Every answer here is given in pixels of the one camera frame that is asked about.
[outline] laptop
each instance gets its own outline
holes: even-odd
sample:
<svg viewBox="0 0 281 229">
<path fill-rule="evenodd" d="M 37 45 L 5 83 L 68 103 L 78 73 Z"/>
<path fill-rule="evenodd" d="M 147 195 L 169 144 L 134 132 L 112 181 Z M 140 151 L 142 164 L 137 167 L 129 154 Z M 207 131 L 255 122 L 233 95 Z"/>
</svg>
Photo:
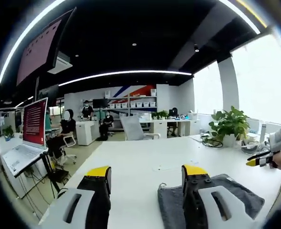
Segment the laptop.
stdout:
<svg viewBox="0 0 281 229">
<path fill-rule="evenodd" d="M 3 155 L 7 167 L 15 177 L 46 151 L 47 100 L 44 98 L 24 107 L 23 142 Z"/>
</svg>

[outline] potted plant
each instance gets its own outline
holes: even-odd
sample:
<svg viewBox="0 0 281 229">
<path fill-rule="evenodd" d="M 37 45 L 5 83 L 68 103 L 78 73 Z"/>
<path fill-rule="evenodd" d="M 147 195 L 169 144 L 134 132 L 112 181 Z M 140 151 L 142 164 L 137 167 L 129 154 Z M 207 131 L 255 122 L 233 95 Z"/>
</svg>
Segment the potted plant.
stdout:
<svg viewBox="0 0 281 229">
<path fill-rule="evenodd" d="M 3 134 L 5 136 L 5 141 L 9 141 L 11 138 L 14 137 L 11 125 L 3 129 Z"/>
<path fill-rule="evenodd" d="M 160 111 L 159 114 L 162 120 L 165 120 L 168 117 L 168 112 L 165 110 Z"/>
<path fill-rule="evenodd" d="M 233 147 L 235 140 L 246 138 L 246 130 L 250 127 L 247 122 L 248 116 L 243 111 L 239 111 L 231 106 L 231 111 L 218 111 L 212 115 L 217 121 L 210 122 L 209 126 L 214 132 L 211 132 L 213 139 L 222 142 L 224 146 Z"/>
</svg>

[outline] plant pot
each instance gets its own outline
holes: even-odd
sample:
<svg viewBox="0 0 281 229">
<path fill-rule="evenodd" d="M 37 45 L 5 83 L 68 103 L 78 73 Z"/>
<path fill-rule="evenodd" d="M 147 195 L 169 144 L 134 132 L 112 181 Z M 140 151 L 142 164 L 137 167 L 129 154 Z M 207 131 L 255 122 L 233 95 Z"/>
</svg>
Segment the plant pot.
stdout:
<svg viewBox="0 0 281 229">
<path fill-rule="evenodd" d="M 234 134 L 225 135 L 223 138 L 223 146 L 224 147 L 234 147 L 236 142 L 236 138 Z"/>
</svg>

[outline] office chair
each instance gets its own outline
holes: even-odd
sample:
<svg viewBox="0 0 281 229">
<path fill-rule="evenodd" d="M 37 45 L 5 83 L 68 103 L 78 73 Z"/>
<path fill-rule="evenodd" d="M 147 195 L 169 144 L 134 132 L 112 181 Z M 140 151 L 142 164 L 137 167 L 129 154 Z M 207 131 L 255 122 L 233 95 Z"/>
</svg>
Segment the office chair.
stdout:
<svg viewBox="0 0 281 229">
<path fill-rule="evenodd" d="M 111 123 L 111 127 L 110 127 L 110 128 L 114 129 L 114 122 Z M 114 132 L 108 131 L 108 135 L 109 135 L 109 136 L 112 137 L 114 134 L 115 134 Z"/>
<path fill-rule="evenodd" d="M 77 156 L 75 154 L 66 154 L 66 152 L 64 150 L 65 148 L 69 148 L 69 147 L 76 145 L 76 140 L 74 138 L 74 134 L 71 136 L 65 136 L 63 138 L 63 141 L 64 141 L 65 145 L 61 146 L 60 150 L 62 152 L 62 155 L 64 156 L 64 160 L 61 162 L 56 160 L 56 164 L 59 165 L 62 169 L 64 169 L 64 164 L 67 162 L 68 159 L 73 161 L 73 164 L 76 164 L 75 159 L 77 158 Z"/>
<path fill-rule="evenodd" d="M 127 141 L 154 139 L 154 136 L 157 136 L 157 138 L 161 137 L 161 135 L 157 133 L 144 133 L 137 116 L 122 117 L 120 121 Z"/>
</svg>

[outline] curved light strip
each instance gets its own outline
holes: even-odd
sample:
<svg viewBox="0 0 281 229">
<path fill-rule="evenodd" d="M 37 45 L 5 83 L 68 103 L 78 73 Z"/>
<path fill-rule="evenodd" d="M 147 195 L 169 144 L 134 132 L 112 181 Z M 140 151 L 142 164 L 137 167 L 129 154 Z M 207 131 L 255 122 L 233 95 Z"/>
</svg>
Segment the curved light strip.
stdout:
<svg viewBox="0 0 281 229">
<path fill-rule="evenodd" d="M 22 42 L 22 40 L 26 37 L 26 35 L 29 33 L 29 31 L 46 15 L 48 14 L 52 9 L 63 3 L 65 0 L 55 0 L 51 5 L 49 5 L 47 8 L 45 8 L 32 22 L 26 27 L 26 29 L 23 31 L 23 33 L 20 35 L 20 37 L 17 39 L 16 43 L 13 45 L 11 52 L 9 53 L 4 66 L 2 68 L 1 74 L 0 74 L 0 83 L 2 82 L 4 73 L 8 67 L 8 64 L 17 50 L 18 46 Z"/>
<path fill-rule="evenodd" d="M 224 5 L 226 5 L 228 8 L 230 8 L 232 11 L 237 13 L 254 31 L 256 34 L 260 34 L 259 29 L 255 26 L 255 24 L 240 10 L 238 9 L 234 4 L 229 2 L 228 0 L 219 0 Z"/>
<path fill-rule="evenodd" d="M 15 106 L 17 108 L 18 106 L 22 105 L 24 102 L 19 103 L 18 105 Z"/>
<path fill-rule="evenodd" d="M 106 76 L 106 75 L 117 75 L 117 74 L 130 74 L 130 73 L 166 73 L 166 74 L 179 74 L 179 75 L 191 75 L 191 73 L 181 73 L 181 72 L 174 72 L 174 71 L 162 71 L 162 70 L 134 70 L 134 71 L 121 71 L 121 72 L 112 72 L 112 73 L 102 73 L 102 74 L 98 74 L 98 75 L 90 75 L 90 76 L 86 76 L 83 78 L 79 78 L 76 80 L 71 80 L 68 81 L 66 83 L 61 83 L 59 84 L 59 87 L 63 86 L 63 85 L 67 85 L 69 83 L 73 83 L 73 82 L 77 82 L 80 80 L 87 80 L 90 78 L 96 78 L 96 77 L 100 77 L 100 76 Z"/>
</svg>

